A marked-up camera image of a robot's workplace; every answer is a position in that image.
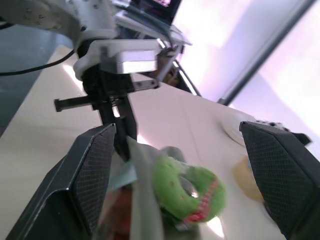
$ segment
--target table surface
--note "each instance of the table surface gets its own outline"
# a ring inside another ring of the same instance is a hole
[[[50,62],[66,55],[58,47]],[[53,100],[85,95],[72,65],[76,56],[44,70],[0,140],[0,239],[5,239],[46,173],[75,138],[101,124],[90,106],[55,112]],[[144,78],[134,75],[134,79]],[[222,121],[236,110],[163,84],[132,93],[138,140],[182,150],[191,165],[209,168],[226,186],[221,216],[201,225],[204,240],[282,240],[260,203],[247,198],[232,177],[246,149],[230,139]]]

